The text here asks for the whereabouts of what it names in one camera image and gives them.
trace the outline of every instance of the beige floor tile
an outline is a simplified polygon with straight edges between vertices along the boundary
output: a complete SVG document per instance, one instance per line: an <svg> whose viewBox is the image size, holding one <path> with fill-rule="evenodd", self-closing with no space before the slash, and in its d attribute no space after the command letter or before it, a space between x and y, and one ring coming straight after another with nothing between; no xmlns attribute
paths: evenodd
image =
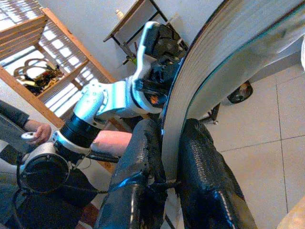
<svg viewBox="0 0 305 229"><path fill-rule="evenodd" d="M280 139L275 78L257 81L253 88L247 100L221 104L218 125L206 124L218 151Z"/></svg>
<svg viewBox="0 0 305 229"><path fill-rule="evenodd" d="M274 74L273 76L275 76L276 83L279 85L281 83L294 79L302 74L304 74L302 65L296 64L294 66L291 66L290 68L287 68L285 70L282 70L282 71Z"/></svg>
<svg viewBox="0 0 305 229"><path fill-rule="evenodd" d="M286 215L281 142L223 152L259 229L275 229Z"/></svg>
<svg viewBox="0 0 305 229"><path fill-rule="evenodd" d="M282 141L288 210L305 196L305 136Z"/></svg>
<svg viewBox="0 0 305 229"><path fill-rule="evenodd" d="M305 74L277 86L282 139L305 135Z"/></svg>

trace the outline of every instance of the book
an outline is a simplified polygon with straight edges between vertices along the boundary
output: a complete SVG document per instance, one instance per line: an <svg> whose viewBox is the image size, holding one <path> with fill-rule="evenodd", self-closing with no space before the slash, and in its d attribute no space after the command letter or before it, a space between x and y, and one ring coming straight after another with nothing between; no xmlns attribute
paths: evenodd
<svg viewBox="0 0 305 229"><path fill-rule="evenodd" d="M185 119L203 115L248 80L251 73L260 70L270 57L264 57L265 52L279 47L271 53L276 55L283 46L273 42L270 49L266 44L268 35L277 33L276 28L284 29L281 23L296 12L304 15L304 4L301 0L226 0L203 25L176 75L163 110L162 162L167 179L176 179Z"/></svg>

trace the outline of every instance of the white wall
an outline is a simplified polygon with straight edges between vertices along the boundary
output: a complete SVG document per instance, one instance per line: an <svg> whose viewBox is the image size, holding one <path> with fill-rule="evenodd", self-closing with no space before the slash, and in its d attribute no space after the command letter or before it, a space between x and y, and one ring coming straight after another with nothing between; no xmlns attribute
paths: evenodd
<svg viewBox="0 0 305 229"><path fill-rule="evenodd" d="M115 78L125 78L133 73L132 63L121 66L126 54L120 47L112 39L107 42L103 40L119 21L115 10L119 9L126 13L135 0L38 0L38 2L43 7L50 8ZM156 0L155 2L167 18L175 17L174 28L190 44L222 0Z"/></svg>
<svg viewBox="0 0 305 229"><path fill-rule="evenodd" d="M57 128L52 123L50 123L41 113L39 113L32 105L30 105L17 92L12 90L1 79L0 79L0 100L24 111L30 116L29 119L33 119L42 123L48 123L50 124L52 131L57 130Z"/></svg>

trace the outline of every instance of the white remote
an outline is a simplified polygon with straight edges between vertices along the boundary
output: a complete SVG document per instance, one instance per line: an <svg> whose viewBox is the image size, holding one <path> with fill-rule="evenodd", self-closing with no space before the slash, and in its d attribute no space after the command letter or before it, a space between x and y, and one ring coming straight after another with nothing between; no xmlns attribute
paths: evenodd
<svg viewBox="0 0 305 229"><path fill-rule="evenodd" d="M26 133L21 135L21 138L23 140L25 140L26 142L29 142L29 141L31 141L31 140L36 138L35 137L35 132L26 132Z"/></svg>

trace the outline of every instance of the tile grout line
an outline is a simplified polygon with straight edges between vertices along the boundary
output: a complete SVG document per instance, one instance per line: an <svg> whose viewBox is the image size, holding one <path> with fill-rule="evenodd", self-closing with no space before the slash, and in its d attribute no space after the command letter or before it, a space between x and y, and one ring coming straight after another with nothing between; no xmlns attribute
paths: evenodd
<svg viewBox="0 0 305 229"><path fill-rule="evenodd" d="M219 151L219 153L228 152L228 151L236 150L236 149L243 149L243 148L252 147L252 146L259 146L259 145L268 144L268 143L272 143L272 142L279 142L279 141L283 141L283 140L287 140L287 139L292 139L292 138L296 138L296 137L305 137L305 135L299 135L299 136L294 136L294 137L287 137L287 138L282 138L282 140L279 139L279 140L274 140L274 141L270 141L270 142L260 142L260 143L249 145L249 146L242 146L242 147L238 147L238 148L226 149L226 150Z"/></svg>
<svg viewBox="0 0 305 229"><path fill-rule="evenodd" d="M296 76L295 78L292 78L292 79L283 81L283 82L279 83L278 85L281 85L281 84L283 84L283 83L289 82L289 81L291 81L291 80L295 80L295 79L297 79L297 78L300 78L300 77L303 76L303 75L304 75L304 73L300 74L299 76Z"/></svg>
<svg viewBox="0 0 305 229"><path fill-rule="evenodd" d="M287 201L287 190L286 190L286 177L285 177L284 154L283 154L283 144L282 144L282 130L281 130L281 120L280 120L280 106L279 106L279 104L278 104L278 91L277 91L277 82L276 82L276 80L275 80L275 87L276 87L276 101L277 101L277 111L278 111L278 123L279 123L279 127L280 127L282 164L283 164L284 187L285 187L285 199L286 199L286 212L287 212L287 214L288 214L288 201Z"/></svg>
<svg viewBox="0 0 305 229"><path fill-rule="evenodd" d="M236 149L243 149L243 148L252 147L252 146L259 146L259 145L262 145L262 144L279 142L279 141L281 141L281 140L279 139L279 140L274 140L274 141L270 141L270 142L261 142L261 143L253 144L253 145L250 145L250 146L242 146L242 147L233 148L233 149L226 149L226 150L223 150L223 151L219 151L219 153L228 152L228 151L236 150Z"/></svg>
<svg viewBox="0 0 305 229"><path fill-rule="evenodd" d="M282 140L292 139L292 138L296 138L296 137L305 137L305 135L299 135L299 136L294 136L294 137L287 137L287 138L283 138Z"/></svg>

